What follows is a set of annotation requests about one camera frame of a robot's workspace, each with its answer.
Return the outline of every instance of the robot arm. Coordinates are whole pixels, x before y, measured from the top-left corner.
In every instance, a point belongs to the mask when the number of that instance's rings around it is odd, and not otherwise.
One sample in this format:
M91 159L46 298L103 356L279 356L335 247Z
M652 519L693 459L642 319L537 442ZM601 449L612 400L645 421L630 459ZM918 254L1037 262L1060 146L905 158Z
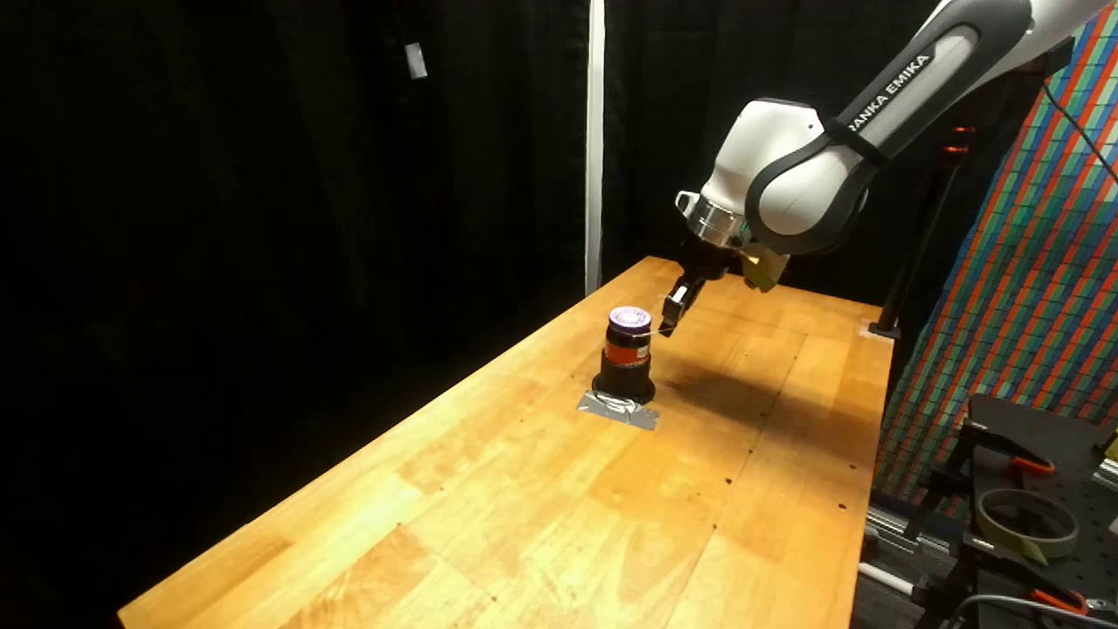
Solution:
M725 251L740 254L746 284L769 290L790 254L836 244L863 209L873 176L935 115L986 79L1031 63L1112 0L939 0L913 42L836 115L798 100L748 100L727 132L713 176L675 205L700 236L686 277L663 298L671 336L720 277Z

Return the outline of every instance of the colorful wall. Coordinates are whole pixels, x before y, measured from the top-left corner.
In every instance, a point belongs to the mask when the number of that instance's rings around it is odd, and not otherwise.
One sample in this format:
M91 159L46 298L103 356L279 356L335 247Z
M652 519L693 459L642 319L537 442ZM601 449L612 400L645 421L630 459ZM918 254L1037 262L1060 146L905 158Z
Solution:
M1047 87L1114 165L1114 7L1082 26L1072 63ZM889 400L877 487L913 498L975 391L1067 421L1118 426L1114 314L1118 185L1041 94Z

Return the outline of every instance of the cable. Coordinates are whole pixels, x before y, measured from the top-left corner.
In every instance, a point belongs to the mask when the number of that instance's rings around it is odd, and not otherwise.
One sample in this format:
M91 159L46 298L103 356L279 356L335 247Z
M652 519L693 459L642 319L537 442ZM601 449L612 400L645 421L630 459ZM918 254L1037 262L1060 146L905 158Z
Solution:
M1053 94L1047 84L1044 87L1044 99L1054 106L1054 113L1062 113L1062 117L1082 137L1082 142L1092 146L1092 152L1104 165L1104 172L1118 180L1118 172L1114 165L1104 158L1104 151L1086 137L1086 128L1081 125L1081 117Z
M1104 618L1092 618L1092 615L1078 615L1078 612L1062 612L1062 608L1053 608L1053 604L1037 604L1037 601L1029 601L1029 597L1005 597L1005 595L973 595L973 597L966 597L966 601L953 608L953 615L949 615L947 625L956 625L973 604L1036 608L1036 612L1060 615L1060 618L1068 618L1068 623L1118 629L1114 623L1104 623Z

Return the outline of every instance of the wooden table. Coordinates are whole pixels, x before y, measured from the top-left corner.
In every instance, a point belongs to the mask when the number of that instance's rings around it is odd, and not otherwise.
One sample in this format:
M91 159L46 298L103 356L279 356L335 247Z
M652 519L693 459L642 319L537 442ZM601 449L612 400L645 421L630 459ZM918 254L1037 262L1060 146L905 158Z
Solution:
M120 612L125 625L849 625L877 307L710 284L652 430L579 412L642 258Z

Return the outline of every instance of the black background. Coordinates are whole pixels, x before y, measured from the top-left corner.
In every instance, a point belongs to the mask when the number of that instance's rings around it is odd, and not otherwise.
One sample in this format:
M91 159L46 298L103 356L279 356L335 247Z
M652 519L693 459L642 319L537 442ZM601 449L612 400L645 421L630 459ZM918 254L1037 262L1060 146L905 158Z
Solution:
M607 0L604 277L671 251L748 99L840 113L926 11ZM4 0L4 608L111 625L574 303L584 37L584 0ZM924 312L1029 100L973 107ZM790 284L884 301L935 132Z

